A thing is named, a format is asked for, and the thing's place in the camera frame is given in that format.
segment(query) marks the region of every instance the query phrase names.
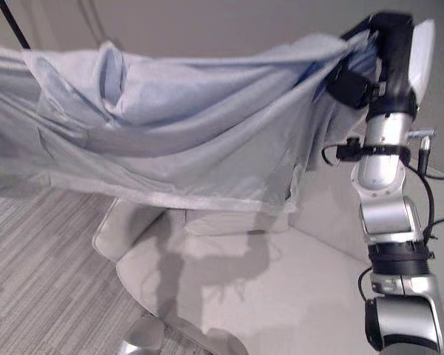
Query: floor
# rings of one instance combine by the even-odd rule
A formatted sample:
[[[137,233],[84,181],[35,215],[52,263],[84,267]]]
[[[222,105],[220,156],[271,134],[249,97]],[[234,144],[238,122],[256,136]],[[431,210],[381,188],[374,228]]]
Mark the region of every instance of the floor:
[[[145,310],[91,246],[112,198],[0,199],[0,355],[111,355]],[[207,355],[166,328],[164,355]]]

